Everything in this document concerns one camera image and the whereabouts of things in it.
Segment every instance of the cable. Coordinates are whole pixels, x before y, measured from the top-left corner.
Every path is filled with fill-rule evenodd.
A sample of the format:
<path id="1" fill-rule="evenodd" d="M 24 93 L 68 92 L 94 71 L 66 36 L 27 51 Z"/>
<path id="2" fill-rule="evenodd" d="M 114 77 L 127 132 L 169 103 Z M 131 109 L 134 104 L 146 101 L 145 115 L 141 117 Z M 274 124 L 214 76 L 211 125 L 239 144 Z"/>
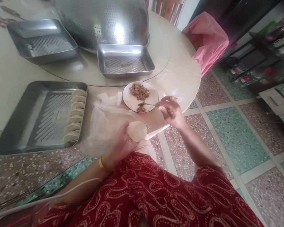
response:
<path id="1" fill-rule="evenodd" d="M 49 198 L 41 199 L 41 200 L 38 200 L 38 201 L 35 201 L 35 202 L 32 202 L 32 203 L 28 203 L 28 204 L 25 204 L 25 205 L 22 205 L 22 206 L 19 206 L 19 207 L 14 207 L 12 209 L 3 211 L 3 212 L 0 213 L 0 218 L 3 217 L 3 216 L 9 215 L 9 214 L 15 213 L 17 211 L 24 210 L 26 208 L 30 208 L 30 207 L 39 205 L 41 203 L 44 203 L 44 202 L 47 202 L 47 201 L 50 201 L 50 200 L 55 200 L 55 199 L 61 198 L 61 197 L 65 196 L 65 195 L 67 195 L 68 193 L 71 193 L 76 188 L 80 187 L 81 185 L 83 185 L 85 183 L 88 183 L 88 182 L 91 182 L 91 181 L 94 181 L 94 180 L 99 180 L 100 182 L 102 182 L 102 180 L 100 178 L 93 178 L 93 179 L 84 181 L 84 182 L 78 184 L 76 187 L 74 187 L 71 190 L 69 190 L 68 192 L 65 192 L 65 193 L 63 193 L 61 195 L 55 195 L 55 196 L 52 196 L 52 197 L 49 197 Z"/>

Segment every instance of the wrist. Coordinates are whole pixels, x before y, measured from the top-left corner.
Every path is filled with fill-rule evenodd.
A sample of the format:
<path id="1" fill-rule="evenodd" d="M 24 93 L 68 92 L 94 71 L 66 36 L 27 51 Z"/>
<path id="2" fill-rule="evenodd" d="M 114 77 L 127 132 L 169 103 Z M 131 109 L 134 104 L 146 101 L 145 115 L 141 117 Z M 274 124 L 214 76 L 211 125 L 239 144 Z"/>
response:
<path id="1" fill-rule="evenodd" d="M 186 121 L 184 121 L 178 128 L 177 130 L 181 133 L 184 132 L 186 130 L 188 130 L 188 128 L 190 129 L 190 126 L 188 125 L 188 123 Z"/>
<path id="2" fill-rule="evenodd" d="M 104 168 L 107 170 L 113 170 L 119 163 L 119 160 L 117 160 L 115 155 L 111 154 L 110 151 L 104 152 L 101 155 L 101 160 Z"/>

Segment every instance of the metal tray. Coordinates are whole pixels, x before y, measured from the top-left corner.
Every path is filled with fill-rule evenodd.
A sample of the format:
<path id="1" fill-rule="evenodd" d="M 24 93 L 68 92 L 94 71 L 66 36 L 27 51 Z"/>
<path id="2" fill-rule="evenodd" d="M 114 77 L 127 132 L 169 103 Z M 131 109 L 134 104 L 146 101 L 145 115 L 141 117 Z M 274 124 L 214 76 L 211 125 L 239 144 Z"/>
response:
<path id="1" fill-rule="evenodd" d="M 80 82 L 57 81 L 30 83 L 1 134 L 0 155 L 58 150 L 74 146 L 77 142 L 64 144 L 63 136 L 71 109 L 72 92 L 75 89 L 87 91 L 87 85 Z"/>
<path id="2" fill-rule="evenodd" d="M 145 46 L 99 44 L 99 69 L 106 78 L 150 75 L 155 65 Z"/>
<path id="3" fill-rule="evenodd" d="M 56 19 L 13 22 L 7 25 L 21 57 L 45 65 L 78 55 L 78 45 Z"/>

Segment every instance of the chair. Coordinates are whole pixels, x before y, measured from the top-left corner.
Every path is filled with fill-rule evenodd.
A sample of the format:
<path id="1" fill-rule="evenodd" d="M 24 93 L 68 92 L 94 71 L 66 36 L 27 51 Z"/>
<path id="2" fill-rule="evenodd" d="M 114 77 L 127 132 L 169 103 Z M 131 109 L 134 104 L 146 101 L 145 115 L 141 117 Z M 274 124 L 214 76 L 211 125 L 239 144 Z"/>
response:
<path id="1" fill-rule="evenodd" d="M 177 26 L 185 1 L 157 0 L 156 13 Z"/>
<path id="2" fill-rule="evenodd" d="M 196 16 L 182 33 L 196 49 L 193 59 L 201 65 L 202 76 L 228 47 L 228 36 L 207 12 Z"/>
<path id="3" fill-rule="evenodd" d="M 145 0 L 145 3 L 146 3 L 146 8 L 148 9 L 149 0 Z"/>

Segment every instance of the metal colander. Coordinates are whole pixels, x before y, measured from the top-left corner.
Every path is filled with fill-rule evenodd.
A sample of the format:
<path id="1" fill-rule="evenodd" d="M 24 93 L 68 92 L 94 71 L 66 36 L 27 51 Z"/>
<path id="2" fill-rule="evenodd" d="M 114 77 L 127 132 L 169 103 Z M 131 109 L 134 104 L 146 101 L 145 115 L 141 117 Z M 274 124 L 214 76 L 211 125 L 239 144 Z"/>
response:
<path id="1" fill-rule="evenodd" d="M 55 0 L 64 27 L 79 47 L 97 53 L 97 45 L 148 43 L 145 0 Z"/>

